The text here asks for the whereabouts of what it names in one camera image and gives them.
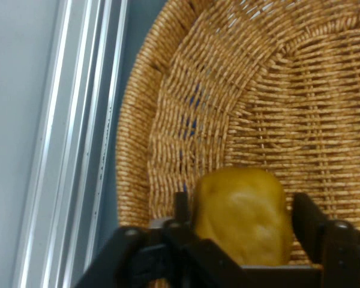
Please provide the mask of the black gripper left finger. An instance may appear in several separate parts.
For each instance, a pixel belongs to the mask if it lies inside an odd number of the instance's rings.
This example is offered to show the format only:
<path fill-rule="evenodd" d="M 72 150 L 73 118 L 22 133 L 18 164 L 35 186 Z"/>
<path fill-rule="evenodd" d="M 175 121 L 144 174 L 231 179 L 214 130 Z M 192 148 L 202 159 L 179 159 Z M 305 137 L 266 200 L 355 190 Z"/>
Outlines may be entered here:
<path fill-rule="evenodd" d="M 188 194 L 177 192 L 174 216 L 148 230 L 122 226 L 76 287 L 242 287 L 241 268 L 210 239 L 191 229 Z"/>

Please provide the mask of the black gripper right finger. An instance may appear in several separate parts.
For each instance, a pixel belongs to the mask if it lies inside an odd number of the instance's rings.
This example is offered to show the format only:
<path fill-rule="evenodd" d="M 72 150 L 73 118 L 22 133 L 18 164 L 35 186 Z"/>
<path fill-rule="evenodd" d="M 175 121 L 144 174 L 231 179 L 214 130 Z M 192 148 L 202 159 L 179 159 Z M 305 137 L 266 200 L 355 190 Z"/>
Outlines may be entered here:
<path fill-rule="evenodd" d="M 360 287 L 360 230 L 330 219 L 305 193 L 293 197 L 292 226 L 310 261 L 321 266 L 320 287 Z"/>

